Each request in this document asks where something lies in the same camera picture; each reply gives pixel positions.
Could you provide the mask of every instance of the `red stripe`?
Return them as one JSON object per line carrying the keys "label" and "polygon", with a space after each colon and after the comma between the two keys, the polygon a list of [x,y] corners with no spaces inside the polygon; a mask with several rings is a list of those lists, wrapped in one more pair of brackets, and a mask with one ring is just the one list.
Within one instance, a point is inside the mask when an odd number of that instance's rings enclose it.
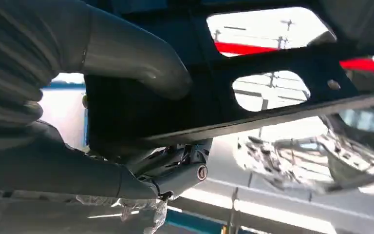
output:
{"label": "red stripe", "polygon": [[[261,47],[255,45],[242,45],[234,43],[216,42],[216,48],[219,52],[238,54],[238,55],[250,55],[264,52],[270,52],[277,50],[276,48]],[[374,71],[374,61],[371,59],[350,59],[341,61],[340,65],[345,69],[351,70],[363,70],[363,71]]]}

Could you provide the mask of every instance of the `hole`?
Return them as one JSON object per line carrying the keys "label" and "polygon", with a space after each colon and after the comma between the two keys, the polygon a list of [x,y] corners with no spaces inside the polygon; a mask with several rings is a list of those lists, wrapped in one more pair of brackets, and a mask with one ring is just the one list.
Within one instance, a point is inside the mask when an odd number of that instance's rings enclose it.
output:
{"label": "hole", "polygon": [[267,171],[267,172],[272,172],[272,169],[268,168],[268,167],[264,167],[264,169]]}
{"label": "hole", "polygon": [[336,82],[335,80],[331,79],[328,81],[328,86],[330,89],[332,90],[339,90],[340,89],[340,85],[338,82]]}
{"label": "hole", "polygon": [[240,77],[232,87],[237,103],[252,112],[297,105],[310,96],[303,80],[290,71]]}
{"label": "hole", "polygon": [[249,140],[250,140],[251,142],[253,142],[253,143],[255,143],[255,144],[262,144],[262,143],[263,143],[263,141],[262,141],[261,139],[256,138],[256,137],[254,137],[254,136],[248,136],[248,138],[249,138]]}

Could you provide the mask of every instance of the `window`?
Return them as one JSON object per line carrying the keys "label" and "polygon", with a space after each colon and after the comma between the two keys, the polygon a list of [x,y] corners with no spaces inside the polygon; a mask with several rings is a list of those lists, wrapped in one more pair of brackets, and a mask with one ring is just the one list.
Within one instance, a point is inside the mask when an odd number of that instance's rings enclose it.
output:
{"label": "window", "polygon": [[229,57],[304,47],[328,31],[302,7],[219,14],[209,17],[207,24],[217,48]]}
{"label": "window", "polygon": [[345,110],[339,116],[350,127],[374,133],[374,108]]}
{"label": "window", "polygon": [[238,78],[233,89],[238,104],[253,112],[296,105],[310,95],[302,79],[289,71]]}

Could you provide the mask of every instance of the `plastic wrap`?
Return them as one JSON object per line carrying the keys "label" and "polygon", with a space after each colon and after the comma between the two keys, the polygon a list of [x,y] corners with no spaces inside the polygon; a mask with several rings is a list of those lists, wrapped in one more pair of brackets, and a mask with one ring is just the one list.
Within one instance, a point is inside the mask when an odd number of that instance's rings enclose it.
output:
{"label": "plastic wrap", "polygon": [[30,191],[0,191],[0,234],[152,234],[167,202]]}

